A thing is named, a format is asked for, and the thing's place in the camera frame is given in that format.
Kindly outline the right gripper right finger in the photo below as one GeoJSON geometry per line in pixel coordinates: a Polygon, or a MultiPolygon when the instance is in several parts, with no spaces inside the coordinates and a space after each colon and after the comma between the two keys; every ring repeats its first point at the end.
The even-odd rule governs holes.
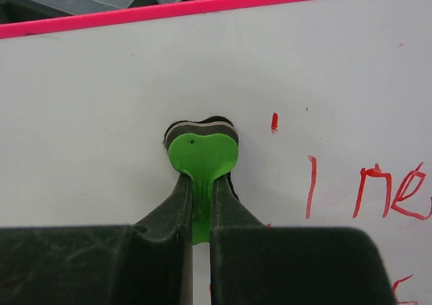
{"type": "Polygon", "coordinates": [[[268,227],[213,185],[213,304],[395,304],[376,245],[349,227],[268,227]]]}

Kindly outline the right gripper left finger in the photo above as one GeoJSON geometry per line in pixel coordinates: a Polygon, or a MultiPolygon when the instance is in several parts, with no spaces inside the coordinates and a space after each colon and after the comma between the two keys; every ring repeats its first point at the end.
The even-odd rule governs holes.
{"type": "Polygon", "coordinates": [[[133,225],[1,230],[2,304],[191,304],[192,181],[133,225]]]}

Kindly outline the green whiteboard eraser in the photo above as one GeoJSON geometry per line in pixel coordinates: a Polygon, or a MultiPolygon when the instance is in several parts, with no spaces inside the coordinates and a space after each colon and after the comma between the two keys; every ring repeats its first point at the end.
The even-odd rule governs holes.
{"type": "Polygon", "coordinates": [[[192,244],[210,242],[213,184],[230,174],[239,155],[239,135],[222,116],[172,123],[164,135],[171,166],[193,183],[192,244]]]}

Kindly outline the pink framed whiteboard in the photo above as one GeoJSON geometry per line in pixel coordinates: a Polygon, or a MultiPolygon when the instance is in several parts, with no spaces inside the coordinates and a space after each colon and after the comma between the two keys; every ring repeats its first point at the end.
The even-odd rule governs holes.
{"type": "Polygon", "coordinates": [[[357,227],[431,303],[431,0],[199,0],[1,27],[1,224],[130,223],[169,193],[163,135],[221,115],[240,200],[357,227]]]}

